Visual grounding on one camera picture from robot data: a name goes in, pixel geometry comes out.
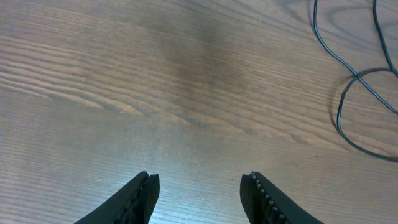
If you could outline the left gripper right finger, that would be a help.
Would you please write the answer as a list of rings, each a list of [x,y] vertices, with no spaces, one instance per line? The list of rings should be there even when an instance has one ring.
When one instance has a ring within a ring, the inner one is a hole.
[[[239,195],[250,224],[322,224],[260,172],[242,175]]]

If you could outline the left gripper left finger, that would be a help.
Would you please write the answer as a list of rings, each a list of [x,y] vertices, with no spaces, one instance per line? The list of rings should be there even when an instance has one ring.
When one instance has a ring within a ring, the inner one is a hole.
[[[148,224],[159,193],[159,176],[142,171],[76,224]]]

